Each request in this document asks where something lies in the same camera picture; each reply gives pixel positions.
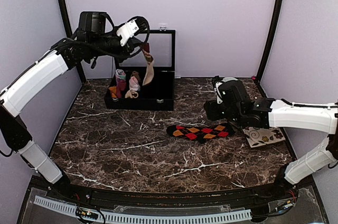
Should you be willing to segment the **pink white rolled sock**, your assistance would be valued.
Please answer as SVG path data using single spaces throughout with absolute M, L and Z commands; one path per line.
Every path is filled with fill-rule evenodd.
M 132 76 L 129 80 L 129 89 L 133 91 L 140 91 L 139 81 L 135 76 Z

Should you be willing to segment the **small circuit board left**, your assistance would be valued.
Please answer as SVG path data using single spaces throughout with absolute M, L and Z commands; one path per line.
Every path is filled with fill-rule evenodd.
M 85 221 L 96 221 L 99 218 L 99 214 L 85 208 L 77 208 L 75 214 L 78 219 Z

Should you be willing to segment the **brown rolled sock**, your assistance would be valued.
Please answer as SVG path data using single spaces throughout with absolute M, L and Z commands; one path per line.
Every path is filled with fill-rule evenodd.
M 138 82 L 141 82 L 141 78 L 140 78 L 139 73 L 137 71 L 133 71 L 132 76 L 135 77 Z

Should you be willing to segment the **striped beige maroon sock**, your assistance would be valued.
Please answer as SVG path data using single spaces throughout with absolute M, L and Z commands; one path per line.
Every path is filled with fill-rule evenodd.
M 143 45 L 142 52 L 147 62 L 146 72 L 145 72 L 142 86 L 146 86 L 146 85 L 149 85 L 154 78 L 154 58 L 150 54 L 149 43 L 146 43 Z

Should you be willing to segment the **black box with glass lid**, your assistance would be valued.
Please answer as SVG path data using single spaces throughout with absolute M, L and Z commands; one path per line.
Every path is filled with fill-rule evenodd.
M 154 78 L 140 87 L 137 98 L 125 97 L 129 85 L 121 98 L 113 98 L 107 90 L 104 101 L 108 109 L 174 110 L 175 37 L 175 30 L 151 30 L 148 43 L 154 58 Z

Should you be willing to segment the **magenta rolled sock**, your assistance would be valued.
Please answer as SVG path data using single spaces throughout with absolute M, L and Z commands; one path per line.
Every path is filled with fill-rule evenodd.
M 125 79 L 116 79 L 116 96 L 118 98 L 122 97 L 122 92 L 126 89 L 126 80 Z

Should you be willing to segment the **beige rolled sock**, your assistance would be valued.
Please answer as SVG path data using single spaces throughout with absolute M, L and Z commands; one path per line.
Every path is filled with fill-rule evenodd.
M 139 96 L 138 92 L 132 89 L 129 89 L 125 94 L 125 98 L 130 98 L 130 99 L 138 98 L 138 96 Z

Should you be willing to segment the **black right frame post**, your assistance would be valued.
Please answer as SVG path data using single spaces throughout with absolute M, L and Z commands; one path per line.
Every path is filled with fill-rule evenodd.
M 283 2 L 283 0 L 275 0 L 275 2 L 274 2 L 274 8 L 273 8 L 273 13 L 272 13 L 272 17 L 271 17 L 269 31 L 268 31 L 265 47 L 264 47 L 264 50 L 263 50 L 263 53 L 262 53 L 262 57 L 261 57 L 261 60 L 260 60 L 260 64 L 259 64 L 259 67 L 258 67 L 258 71 L 257 71 L 257 74 L 256 74 L 256 83 L 257 84 L 260 84 L 260 82 L 263 78 L 266 66 L 267 66 L 267 62 L 268 62 L 268 59 L 269 59 L 269 55 L 270 55 L 270 52 L 271 52 L 271 48 L 272 48 L 273 41 L 274 41 L 274 38 L 275 38 L 276 30 L 277 30 L 277 25 L 278 25 L 278 21 L 279 21 L 282 2 Z

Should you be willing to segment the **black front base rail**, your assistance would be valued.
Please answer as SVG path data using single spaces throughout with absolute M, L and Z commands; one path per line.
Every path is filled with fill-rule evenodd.
M 69 199 L 82 206 L 96 206 L 112 208 L 117 205 L 134 207 L 202 207 L 216 205 L 230 205 L 236 207 L 260 207 L 274 200 L 297 199 L 298 188 L 277 191 L 273 184 L 260 185 L 252 188 L 202 193 L 137 193 L 96 189 L 86 186 L 69 184 L 66 190 L 48 189 L 49 184 L 44 179 L 33 176 L 26 190 L 26 197 L 33 189 L 42 191 L 43 195 L 61 200 Z

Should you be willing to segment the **orange rolled sock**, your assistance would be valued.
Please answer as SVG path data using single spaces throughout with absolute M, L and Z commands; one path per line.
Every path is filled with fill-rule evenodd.
M 109 90 L 110 97 L 112 99 L 118 98 L 118 96 L 117 96 L 117 87 L 116 86 L 111 86 L 111 87 L 108 88 L 108 90 Z

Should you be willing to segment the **square floral plate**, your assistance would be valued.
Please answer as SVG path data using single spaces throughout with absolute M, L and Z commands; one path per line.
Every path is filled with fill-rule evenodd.
M 250 148 L 259 148 L 285 140 L 280 128 L 245 127 L 242 129 Z

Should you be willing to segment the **black argyle orange red sock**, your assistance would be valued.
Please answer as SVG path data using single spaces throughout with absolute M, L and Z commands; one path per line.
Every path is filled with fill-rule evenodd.
M 172 137 L 197 141 L 200 144 L 204 144 L 212 139 L 226 138 L 235 134 L 235 130 L 229 123 L 204 127 L 171 125 L 166 129 L 166 132 Z

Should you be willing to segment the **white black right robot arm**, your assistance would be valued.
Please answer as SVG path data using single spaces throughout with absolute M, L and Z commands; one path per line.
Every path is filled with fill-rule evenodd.
M 327 137 L 299 159 L 279 169 L 269 194 L 280 200 L 290 188 L 321 168 L 337 162 L 337 103 L 302 104 L 285 99 L 251 100 L 242 81 L 212 79 L 216 100 L 204 104 L 210 120 L 233 120 L 241 127 L 298 128 L 324 132 Z

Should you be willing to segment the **pale green bowl at back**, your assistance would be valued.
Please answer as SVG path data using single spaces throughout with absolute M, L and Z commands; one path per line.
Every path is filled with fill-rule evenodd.
M 237 81 L 238 79 L 235 77 L 224 77 L 222 79 L 223 82 L 228 82 L 228 81 Z

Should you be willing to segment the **multicolour rolled sock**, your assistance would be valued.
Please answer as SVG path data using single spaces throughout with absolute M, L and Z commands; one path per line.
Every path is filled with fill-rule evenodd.
M 116 77 L 116 80 L 118 81 L 125 81 L 126 80 L 126 74 L 124 72 L 124 70 L 122 69 L 116 69 L 115 71 L 115 77 Z

